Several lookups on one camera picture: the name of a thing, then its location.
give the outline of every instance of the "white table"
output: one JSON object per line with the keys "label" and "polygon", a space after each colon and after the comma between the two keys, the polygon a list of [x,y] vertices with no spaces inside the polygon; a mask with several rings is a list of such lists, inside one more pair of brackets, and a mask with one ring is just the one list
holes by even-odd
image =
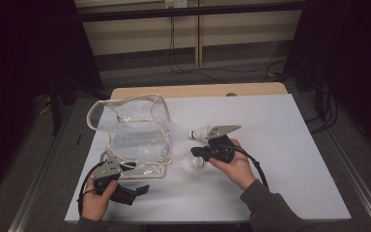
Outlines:
{"label": "white table", "polygon": [[[270,190],[281,193],[299,217],[312,221],[351,218],[291,95],[165,100],[172,120],[173,163],[162,179],[120,181],[129,189],[150,185],[150,190],[138,196],[132,206],[110,203],[103,220],[144,224],[247,222],[249,211],[240,200],[242,191],[221,171],[206,163],[201,170],[189,172],[181,163],[183,156],[191,156],[191,147],[203,145],[187,138],[190,131],[207,125],[235,124],[242,128],[229,136],[239,139],[245,150],[261,162]],[[99,161],[104,141],[103,134],[95,135],[79,187]],[[252,169],[259,178],[255,167]],[[79,218],[78,191],[66,221]]]}

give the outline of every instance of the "hand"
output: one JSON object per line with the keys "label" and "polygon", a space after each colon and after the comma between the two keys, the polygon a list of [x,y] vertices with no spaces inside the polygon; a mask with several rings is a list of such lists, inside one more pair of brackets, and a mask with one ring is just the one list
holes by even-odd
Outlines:
{"label": "hand", "polygon": [[[231,138],[234,145],[241,147],[237,139]],[[236,183],[242,190],[246,190],[254,181],[255,176],[252,173],[249,159],[239,152],[235,152],[234,159],[230,163],[226,163],[214,158],[210,158],[210,163],[225,172],[231,181]]]}
{"label": "hand", "polygon": [[83,212],[82,216],[87,219],[101,221],[106,213],[108,202],[114,190],[117,187],[117,181],[111,181],[104,190],[103,195],[97,195],[95,192],[95,181],[92,178],[86,183],[86,189],[83,197]]}

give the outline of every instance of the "clear plastic object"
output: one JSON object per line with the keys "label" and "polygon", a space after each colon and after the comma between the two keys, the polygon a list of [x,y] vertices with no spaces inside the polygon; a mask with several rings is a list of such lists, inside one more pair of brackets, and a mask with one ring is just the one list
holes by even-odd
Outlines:
{"label": "clear plastic object", "polygon": [[[108,113],[114,117],[100,120],[105,110],[111,110]],[[164,176],[173,153],[169,122],[168,107],[160,95],[97,101],[87,114],[89,128],[107,134],[100,161],[113,158],[134,168],[123,172],[121,179]]]}

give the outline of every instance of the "person's left hand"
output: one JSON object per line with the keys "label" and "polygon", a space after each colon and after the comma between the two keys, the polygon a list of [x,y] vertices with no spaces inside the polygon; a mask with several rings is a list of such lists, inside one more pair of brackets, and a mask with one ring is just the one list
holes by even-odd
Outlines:
{"label": "person's left hand", "polygon": [[103,195],[97,195],[95,191],[95,181],[92,178],[86,183],[86,194],[83,197],[83,212],[82,216],[87,219],[101,221],[106,213],[108,202],[116,189],[117,181],[111,181],[107,188],[104,190]]}

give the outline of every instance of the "sleeve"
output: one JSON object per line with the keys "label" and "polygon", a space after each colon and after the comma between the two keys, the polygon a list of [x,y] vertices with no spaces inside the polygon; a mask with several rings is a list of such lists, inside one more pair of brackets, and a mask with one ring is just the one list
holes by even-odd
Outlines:
{"label": "sleeve", "polygon": [[80,217],[77,223],[75,232],[106,232],[107,226],[101,224],[99,221]]}
{"label": "sleeve", "polygon": [[299,218],[278,193],[271,193],[258,180],[241,195],[251,215],[253,231],[314,231],[312,226]]}

